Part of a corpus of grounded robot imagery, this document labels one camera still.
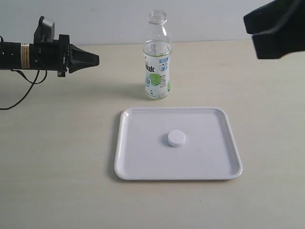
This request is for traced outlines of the left grey black robot arm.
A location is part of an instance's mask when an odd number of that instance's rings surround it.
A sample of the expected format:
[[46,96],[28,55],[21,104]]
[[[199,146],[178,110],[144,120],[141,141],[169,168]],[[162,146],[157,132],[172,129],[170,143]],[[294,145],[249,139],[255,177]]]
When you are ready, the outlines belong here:
[[99,56],[70,44],[69,35],[59,35],[52,42],[18,43],[0,40],[0,68],[2,70],[55,71],[59,77],[66,72],[95,67]]

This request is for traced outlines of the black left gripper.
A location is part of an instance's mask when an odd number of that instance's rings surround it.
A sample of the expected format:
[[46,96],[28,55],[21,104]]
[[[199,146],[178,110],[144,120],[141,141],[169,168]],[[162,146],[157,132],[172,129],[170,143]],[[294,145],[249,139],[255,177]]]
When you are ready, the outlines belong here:
[[70,44],[70,36],[60,34],[51,42],[34,38],[30,44],[30,70],[56,71],[58,77],[99,65],[99,55]]

